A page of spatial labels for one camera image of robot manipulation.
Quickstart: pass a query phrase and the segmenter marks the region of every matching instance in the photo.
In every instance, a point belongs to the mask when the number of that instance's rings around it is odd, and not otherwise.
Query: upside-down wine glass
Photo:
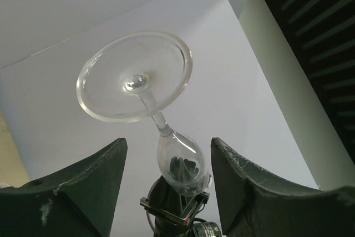
[[[170,128],[161,111],[186,87],[192,71],[188,46],[158,31],[117,39],[86,62],[77,80],[81,107],[104,122],[152,117],[159,131],[158,166],[170,186],[195,196],[210,185],[204,156],[190,137]]]

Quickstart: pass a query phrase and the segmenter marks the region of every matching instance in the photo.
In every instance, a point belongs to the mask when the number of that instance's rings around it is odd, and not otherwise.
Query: black holder
[[[282,179],[211,143],[221,227],[228,237],[355,236],[355,187],[320,191]]]
[[[120,138],[58,172],[0,189],[0,236],[109,237],[126,154]]]
[[[213,222],[194,224],[196,215],[209,197],[206,192],[193,197],[180,195],[160,177],[149,199],[143,197],[140,205],[156,217],[154,237],[222,237]]]

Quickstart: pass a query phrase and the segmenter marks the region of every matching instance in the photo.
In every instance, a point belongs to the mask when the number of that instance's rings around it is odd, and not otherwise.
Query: black mount
[[[205,192],[193,197],[180,195],[160,177],[149,198],[143,197],[140,205],[156,217],[154,237],[219,237],[221,231],[215,223],[194,225],[196,215],[209,197]]]

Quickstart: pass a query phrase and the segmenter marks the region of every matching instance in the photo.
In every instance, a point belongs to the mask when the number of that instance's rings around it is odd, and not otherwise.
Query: black slatted panel
[[[327,58],[323,58],[322,60],[318,60],[316,62],[313,62],[312,64],[310,64],[310,66],[308,68],[308,75],[310,75],[314,72],[317,72],[319,70],[323,70],[328,67],[332,67],[334,65],[341,65],[341,64],[346,64],[348,62],[351,62],[354,60],[354,59],[353,60],[350,59],[350,58],[353,58],[352,55],[354,55],[354,53],[355,53],[355,49],[350,48],[350,49],[347,49],[347,50],[342,51],[340,53],[331,55]]]
[[[265,0],[355,162],[355,0]]]
[[[326,94],[332,99],[332,98],[340,98],[340,97],[355,97],[355,84],[354,85],[349,85],[349,86],[344,86],[340,88],[334,88],[330,90],[326,90]]]

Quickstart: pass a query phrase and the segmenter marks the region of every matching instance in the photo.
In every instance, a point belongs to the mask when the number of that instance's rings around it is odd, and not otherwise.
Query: glass base
[[[92,117],[135,122],[163,110],[186,87],[192,71],[188,46],[169,33],[137,32],[113,41],[88,60],[77,97]],[[142,103],[149,93],[155,102]]]

